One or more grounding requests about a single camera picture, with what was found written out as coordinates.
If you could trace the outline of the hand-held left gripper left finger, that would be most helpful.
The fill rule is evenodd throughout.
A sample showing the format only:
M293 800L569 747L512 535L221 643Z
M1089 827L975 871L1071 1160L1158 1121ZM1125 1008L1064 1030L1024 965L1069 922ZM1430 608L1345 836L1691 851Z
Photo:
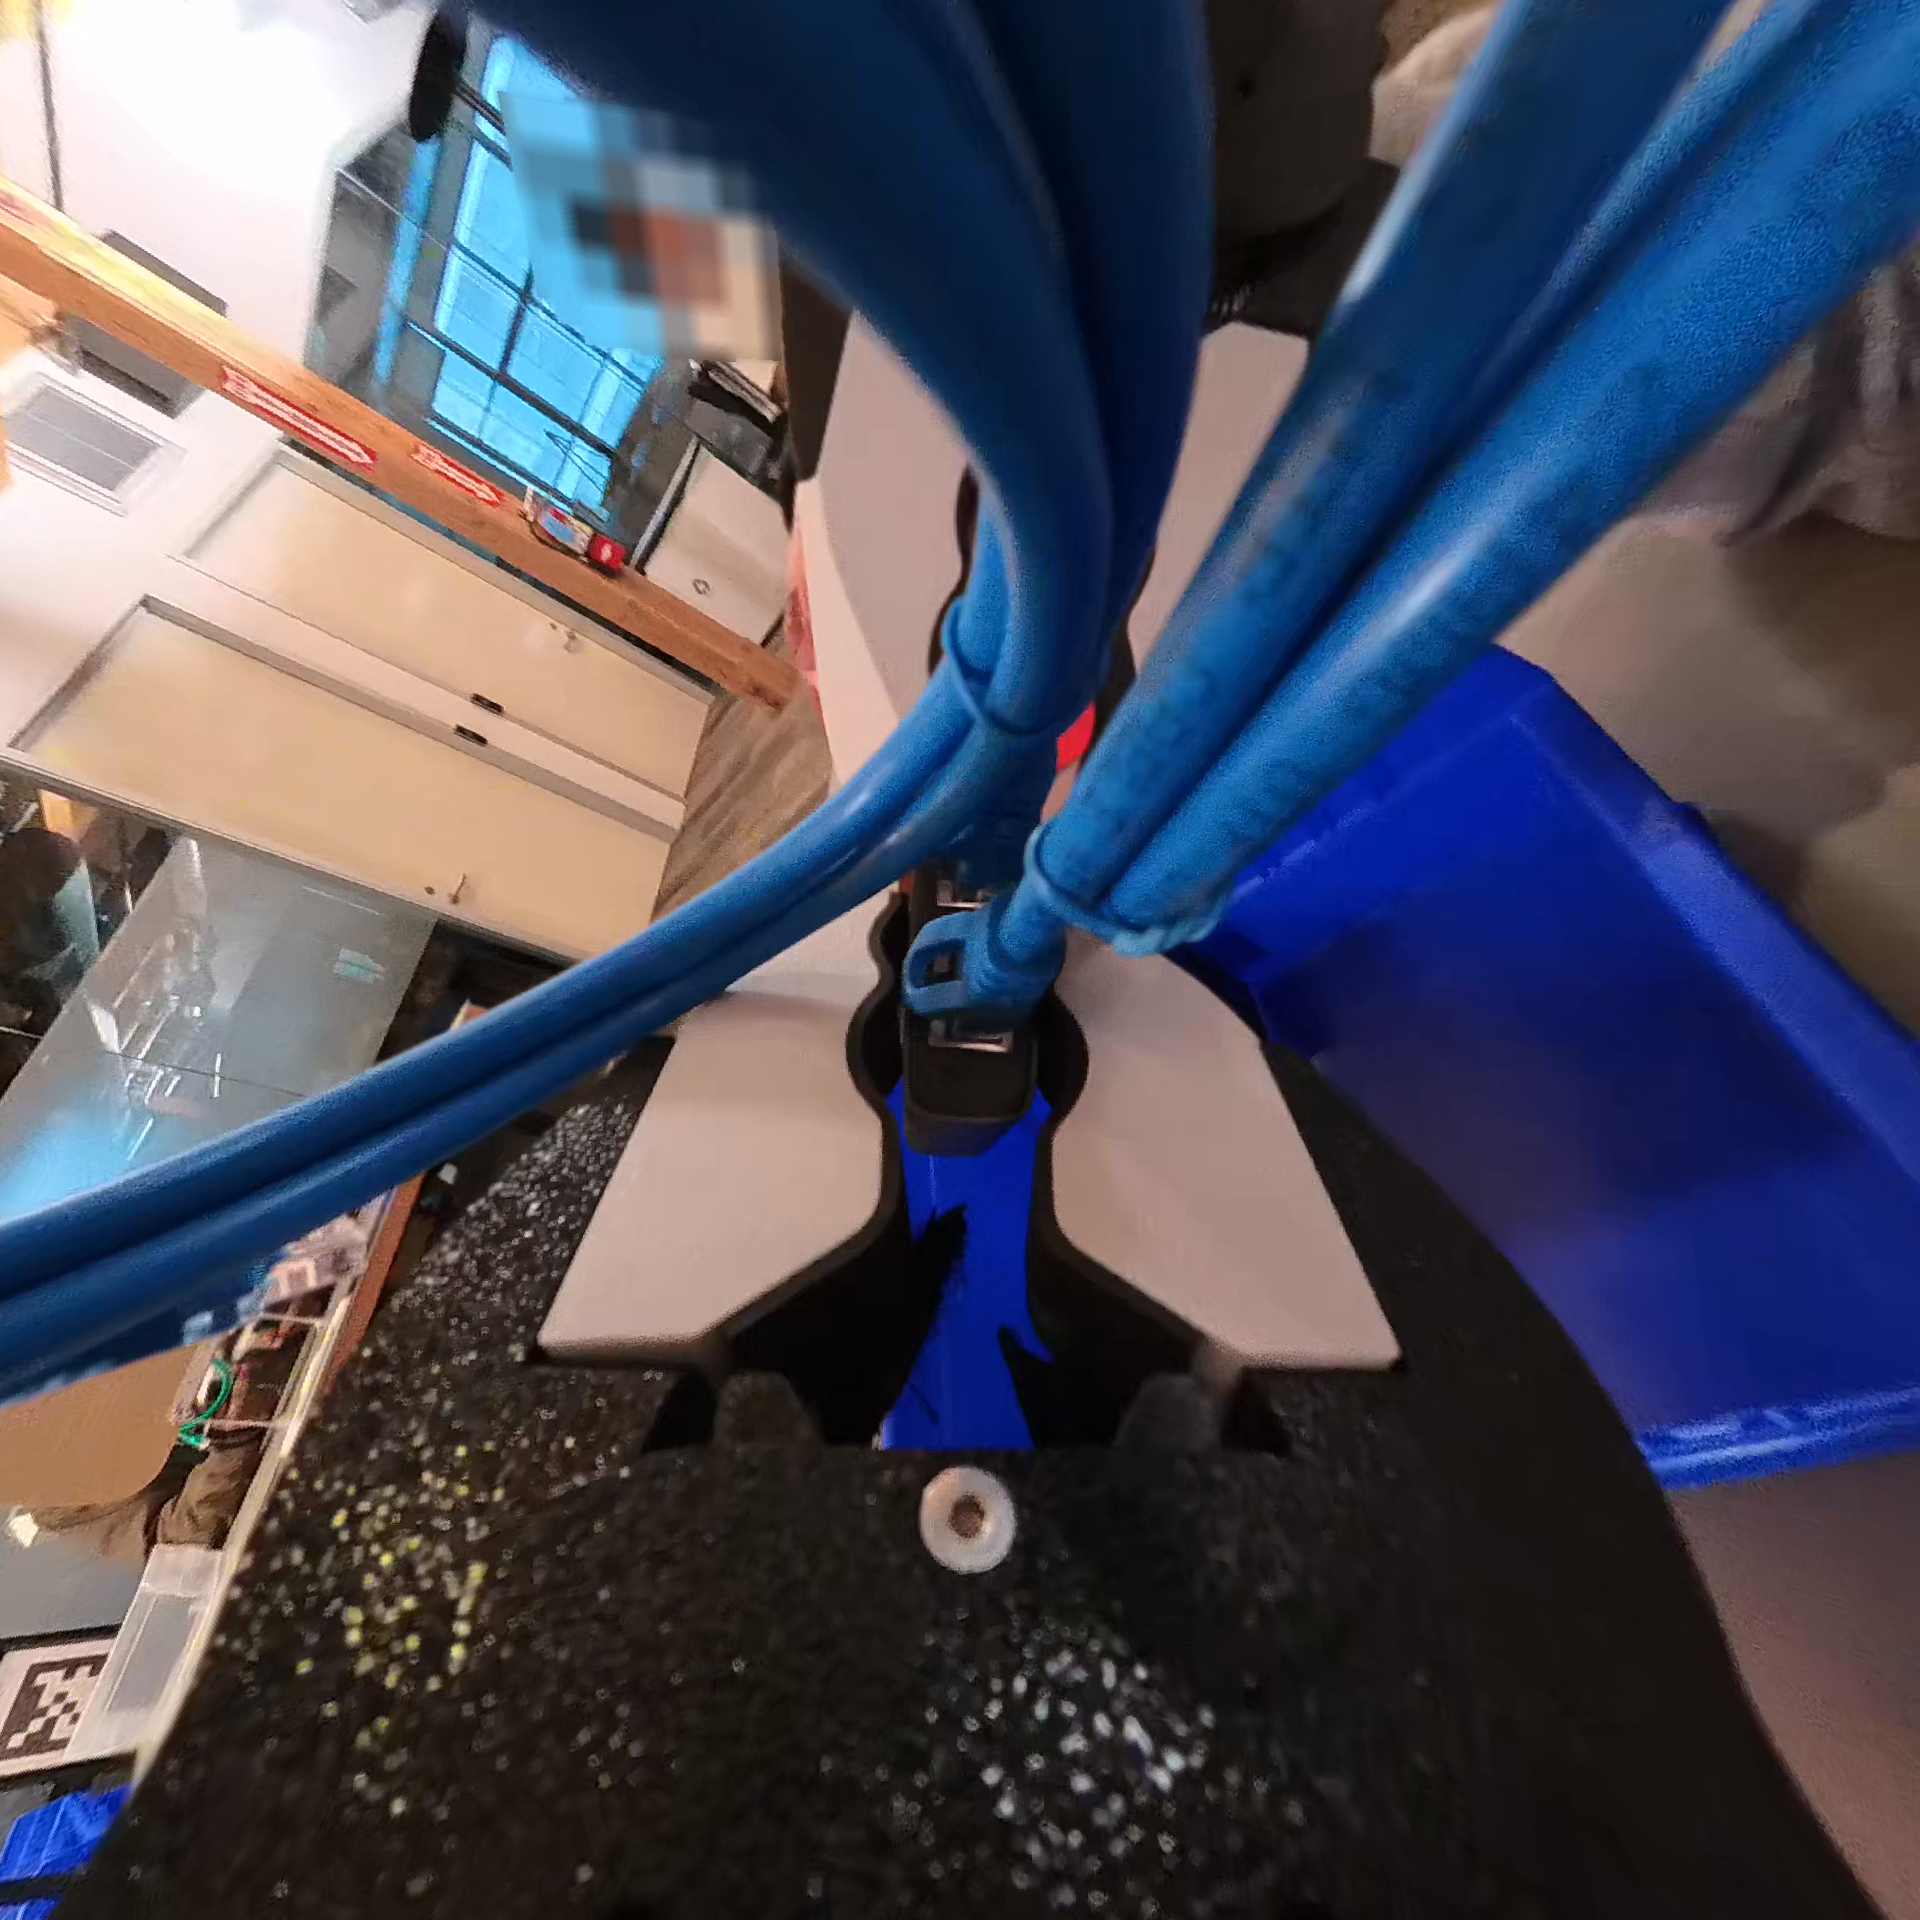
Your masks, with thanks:
M828 1445L879 1440L966 1251L889 1104L906 932L869 900L677 1022L539 1357L771 1377Z

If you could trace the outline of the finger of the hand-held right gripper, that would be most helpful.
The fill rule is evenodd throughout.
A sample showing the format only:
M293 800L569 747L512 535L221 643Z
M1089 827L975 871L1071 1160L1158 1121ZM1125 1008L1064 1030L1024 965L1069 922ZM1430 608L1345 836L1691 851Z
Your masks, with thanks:
M831 756L871 756L929 681L961 576L956 504L967 450L909 368L847 325L796 537L813 691Z
M1205 563L1308 363L1308 342L1256 327L1202 340L1177 459L1150 567L1123 619L1123 650L1142 665Z

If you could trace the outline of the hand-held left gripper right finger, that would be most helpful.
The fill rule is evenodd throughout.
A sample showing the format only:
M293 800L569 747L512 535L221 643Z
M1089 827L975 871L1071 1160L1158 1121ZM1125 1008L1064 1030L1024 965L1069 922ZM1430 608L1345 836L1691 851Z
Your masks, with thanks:
M1115 1442L1167 1381L1242 1435L1252 1381L1400 1366L1265 1046L1205 985L1077 938L1036 1040L1031 1335L1000 1336L1036 1448Z

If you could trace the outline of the black ethernet adapter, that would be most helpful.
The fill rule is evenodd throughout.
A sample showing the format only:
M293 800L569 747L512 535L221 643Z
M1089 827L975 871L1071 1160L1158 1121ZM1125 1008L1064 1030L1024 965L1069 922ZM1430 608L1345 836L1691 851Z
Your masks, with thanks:
M923 1159L975 1159L1027 1114L1039 1084L1036 1016L932 1012L911 1001L919 985L958 978L963 932L940 935L927 958L899 966L899 1124L904 1147Z

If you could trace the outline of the blue storage bin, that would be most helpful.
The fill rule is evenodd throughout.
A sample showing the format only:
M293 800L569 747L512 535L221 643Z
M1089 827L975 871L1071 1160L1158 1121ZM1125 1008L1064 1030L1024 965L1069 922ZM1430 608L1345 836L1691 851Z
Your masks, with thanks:
M1915 1040L1539 669L1481 656L1166 956L1567 1333L1667 1489L1915 1448ZM906 1159L969 1246L883 1436L1027 1447L1036 1149Z

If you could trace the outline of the brown-edged work desk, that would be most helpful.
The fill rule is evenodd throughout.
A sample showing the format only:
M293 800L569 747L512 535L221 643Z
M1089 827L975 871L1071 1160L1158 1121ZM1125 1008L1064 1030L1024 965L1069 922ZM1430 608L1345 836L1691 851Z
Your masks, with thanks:
M187 1635L180 1663L158 1698L142 1741L133 1746L133 1787L146 1780L180 1721L180 1713L191 1694L203 1659L214 1642L238 1573L241 1573L247 1562L253 1536L263 1523L279 1481L289 1470L293 1450L316 1421L317 1408L324 1404L334 1381L338 1381L342 1368L355 1355L371 1327L381 1291L401 1253L425 1184L427 1176L415 1174L381 1199L377 1210L371 1215L371 1236L362 1271L352 1285L336 1288L334 1300L317 1323L316 1333L309 1333L305 1339L299 1361L289 1377L287 1393L272 1424L265 1429L257 1470L228 1530L218 1571L212 1579L209 1598Z

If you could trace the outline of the red fire extinguisher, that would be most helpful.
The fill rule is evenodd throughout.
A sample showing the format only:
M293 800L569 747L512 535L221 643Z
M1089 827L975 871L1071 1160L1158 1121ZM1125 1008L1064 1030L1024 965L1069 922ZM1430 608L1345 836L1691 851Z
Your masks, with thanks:
M632 564L625 545L557 501L528 492L522 501L522 516L544 546L600 574L618 576Z

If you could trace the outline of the white door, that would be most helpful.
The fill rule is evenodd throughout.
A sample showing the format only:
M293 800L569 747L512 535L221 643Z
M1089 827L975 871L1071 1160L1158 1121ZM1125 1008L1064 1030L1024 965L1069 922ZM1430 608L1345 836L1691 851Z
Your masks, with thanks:
M407 719L154 601L6 751L90 798L563 962L654 920L677 828L664 796L539 735Z
M289 444L183 559L475 714L686 796L710 704L693 679Z

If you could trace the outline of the large grid window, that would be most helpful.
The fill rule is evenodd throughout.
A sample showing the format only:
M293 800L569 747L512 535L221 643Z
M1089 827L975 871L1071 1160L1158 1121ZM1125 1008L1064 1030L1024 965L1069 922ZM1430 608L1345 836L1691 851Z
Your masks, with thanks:
M763 496L783 428L716 366L607 348L537 293L502 114L566 82L473 20L437 137L377 135L334 177L304 363L512 492L636 542L705 453Z

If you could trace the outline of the printed marker tag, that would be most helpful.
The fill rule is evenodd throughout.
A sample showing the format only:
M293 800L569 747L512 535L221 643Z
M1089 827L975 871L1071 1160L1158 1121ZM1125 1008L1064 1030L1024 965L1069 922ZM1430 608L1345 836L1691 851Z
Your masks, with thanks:
M13 1644L1 1652L1 1780L68 1765L116 1635Z

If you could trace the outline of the small blue bin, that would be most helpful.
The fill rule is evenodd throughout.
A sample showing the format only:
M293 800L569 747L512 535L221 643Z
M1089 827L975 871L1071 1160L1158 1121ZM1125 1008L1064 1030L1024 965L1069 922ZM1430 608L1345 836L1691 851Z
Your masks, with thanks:
M98 1853L131 1787L78 1789L17 1813L3 1831L3 1889L24 1883L66 1884Z

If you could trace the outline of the wooden support post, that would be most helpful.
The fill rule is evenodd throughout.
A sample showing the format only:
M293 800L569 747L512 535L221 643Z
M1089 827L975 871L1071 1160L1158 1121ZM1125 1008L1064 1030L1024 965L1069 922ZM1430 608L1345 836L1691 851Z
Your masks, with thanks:
M326 383L1 180L1 274L70 323L92 325L196 389L239 409L334 468L524 572L604 627L657 650L716 688L785 708L800 672L629 571L610 572L551 540L510 492L420 432Z

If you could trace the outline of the white wall air vent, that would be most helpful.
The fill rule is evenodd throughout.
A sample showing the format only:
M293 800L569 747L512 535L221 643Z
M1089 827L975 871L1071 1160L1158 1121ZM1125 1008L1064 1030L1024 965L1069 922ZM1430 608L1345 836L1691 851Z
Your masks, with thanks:
M182 465L173 441L44 373L6 397L1 422L13 468L112 516L130 516Z

